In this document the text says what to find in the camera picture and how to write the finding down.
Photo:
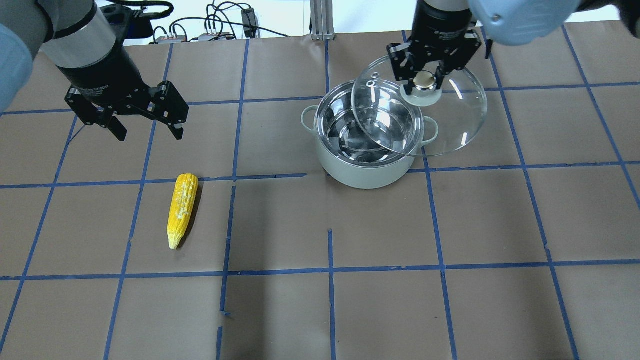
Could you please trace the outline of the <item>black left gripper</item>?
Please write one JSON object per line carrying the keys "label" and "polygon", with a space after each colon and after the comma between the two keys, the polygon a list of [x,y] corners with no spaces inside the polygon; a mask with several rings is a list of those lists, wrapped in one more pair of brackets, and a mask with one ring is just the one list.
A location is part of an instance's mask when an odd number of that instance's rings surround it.
{"label": "black left gripper", "polygon": [[123,142],[128,130],[116,115],[143,116],[166,125],[176,141],[183,139],[189,105],[169,80],[146,84],[122,44],[94,64],[58,69],[70,82],[64,100],[85,125],[107,128]]}

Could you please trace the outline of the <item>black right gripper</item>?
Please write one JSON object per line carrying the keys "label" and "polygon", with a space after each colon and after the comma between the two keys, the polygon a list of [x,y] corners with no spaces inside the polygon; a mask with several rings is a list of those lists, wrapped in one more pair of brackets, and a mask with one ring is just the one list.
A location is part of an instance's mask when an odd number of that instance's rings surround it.
{"label": "black right gripper", "polygon": [[435,89],[440,91],[446,77],[466,68],[481,46],[467,0],[419,0],[410,37],[403,44],[388,44],[387,54],[395,79],[409,96],[427,64],[438,63]]}

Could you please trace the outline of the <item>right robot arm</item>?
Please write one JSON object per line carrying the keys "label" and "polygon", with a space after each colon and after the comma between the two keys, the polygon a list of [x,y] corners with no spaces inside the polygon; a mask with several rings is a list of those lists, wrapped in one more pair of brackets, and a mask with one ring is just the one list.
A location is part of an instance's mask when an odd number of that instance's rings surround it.
{"label": "right robot arm", "polygon": [[411,95],[421,87],[419,73],[437,63],[427,88],[439,90],[446,76],[466,68],[482,46],[474,26],[505,46],[523,46],[546,37],[574,13],[616,7],[632,36],[639,36],[637,0],[419,0],[405,43],[387,45],[394,78]]}

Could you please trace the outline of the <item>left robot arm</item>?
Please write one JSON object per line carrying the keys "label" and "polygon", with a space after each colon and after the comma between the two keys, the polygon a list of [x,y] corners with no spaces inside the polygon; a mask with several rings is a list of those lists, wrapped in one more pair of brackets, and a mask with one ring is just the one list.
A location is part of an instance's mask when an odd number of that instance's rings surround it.
{"label": "left robot arm", "polygon": [[1,28],[1,111],[6,112],[29,82],[43,51],[70,82],[66,104],[86,126],[127,136],[117,116],[142,116],[183,138],[189,106],[169,80],[144,82],[124,41],[150,37],[150,22],[167,18],[166,0],[3,0]]}

